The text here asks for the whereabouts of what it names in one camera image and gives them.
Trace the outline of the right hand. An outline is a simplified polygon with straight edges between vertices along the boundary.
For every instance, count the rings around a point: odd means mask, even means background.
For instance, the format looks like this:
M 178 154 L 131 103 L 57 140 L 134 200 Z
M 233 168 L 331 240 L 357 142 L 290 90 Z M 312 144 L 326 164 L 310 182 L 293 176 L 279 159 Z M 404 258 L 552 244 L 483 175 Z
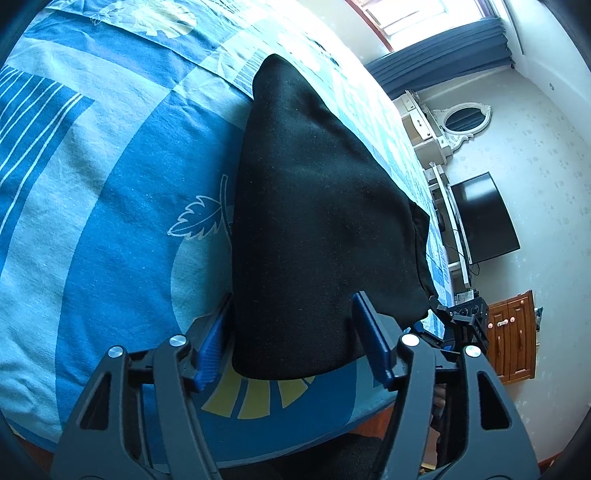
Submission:
M 431 427 L 441 432 L 443 415 L 446 407 L 446 385 L 437 384 L 434 387 Z

